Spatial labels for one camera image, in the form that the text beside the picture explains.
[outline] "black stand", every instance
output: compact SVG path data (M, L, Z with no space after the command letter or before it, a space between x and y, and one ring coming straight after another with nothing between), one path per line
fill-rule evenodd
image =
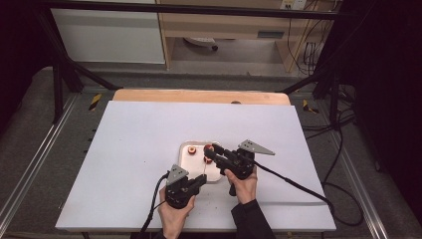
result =
M80 93L84 89L84 84L81 82L78 73L109 90L121 89L121 87L117 87L96 76L68 56L50 9L40 6L34 1L25 1L21 4L22 10L27 16L28 24L31 25L35 33L40 35L41 42L44 44L43 47L48 51L53 63L55 91L55 116L53 123L56 123L63 113L62 80L65 81L71 92L76 93Z

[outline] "gray floor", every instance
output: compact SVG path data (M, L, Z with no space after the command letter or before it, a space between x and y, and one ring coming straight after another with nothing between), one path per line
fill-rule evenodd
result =
M91 65L92 69L110 82L127 88L204 89L273 92L299 80L298 73L286 74L275 54L274 43L221 40L218 52L176 42L170 70L139 65ZM89 91L78 95L76 105L63 130L46 157L37 177L11 221L4 238L82 238L75 233L55 229L60 205L66 201L73 182L95 136L106 102L113 92L98 88L84 79ZM302 125L324 124L321 114L305 112L303 99L317 107L307 86L291 95ZM22 107L11 119L8 129L0 137L0 206L6 204L20 176L50 129L53 119L52 74L42 71L34 78ZM95 111L88 111L96 92L103 96ZM349 124L343 129L344 144L379 217L390 238L422 238L422 229L401 197L387 173L374 170L372 156L361 135L359 125ZM337 148L329 133L308 140L309 148L320 179L329 169ZM350 183L339 163L329 178L351 192ZM327 197L336 208L336 215L346 221L358 219L353 202L343 193L326 189ZM372 238L365 222L357 227L337 223L337 230L326 232L327 238ZM127 238L126 234L97 235L93 238ZM319 238L318 233L293 233L292 238Z

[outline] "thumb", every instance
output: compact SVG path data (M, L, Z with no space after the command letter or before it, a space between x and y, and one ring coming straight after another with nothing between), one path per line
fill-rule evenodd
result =
M224 173L226 174L227 178L229 178L229 180L231 182L235 182L238 178L236 177L236 175L230 170L230 169L225 169Z

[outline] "black pole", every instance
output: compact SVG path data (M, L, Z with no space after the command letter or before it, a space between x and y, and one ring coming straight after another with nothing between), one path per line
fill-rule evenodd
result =
M300 10L274 10L267 8L240 8L240 7L216 7L196 5L172 5L172 4L146 4L146 3L115 3L115 2L92 2L92 1L63 1L63 0L40 0L40 3L49 8L79 9L96 11L118 12L153 12L153 13L180 13L180 14L205 14L205 15L228 15L249 17L271 17L292 19L321 19L321 20L349 20L357 15L351 13L317 12Z

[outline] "aluminum rail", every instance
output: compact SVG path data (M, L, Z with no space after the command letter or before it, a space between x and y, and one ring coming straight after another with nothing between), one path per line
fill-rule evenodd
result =
M317 105L325 123L330 124L326 103L321 100L317 101ZM335 146L338 148L340 144L339 133L333 130L330 133L333 142L335 143ZM373 205L372 200L370 199L370 196L366 191L366 188L362 180L360 179L360 176L357 173L357 170L354 167L353 162L350 156L348 155L347 149L345 147L341 151L339 160L350 183L350 186L354 192L354 195L356 196L357 201L362 207L364 217L366 219L366 224L372 234L372 237L374 239L388 239L387 231L385 230L384 225L382 224L382 221L378 216L378 212L376 211L376 208Z
M3 208L0 211L0 238L3 237L6 232L7 227L13 219L16 211L18 210L21 202L23 201L26 193L28 192L34 178L37 176L38 171L43 165L44 160L50 152L56 138L59 136L66 120L68 119L71 111L75 105L76 100L78 99L79 94L74 94L70 97L65 104L65 110L62 117L56 124L53 124L29 163L26 171L22 175L15 189L9 196L8 200L4 204Z

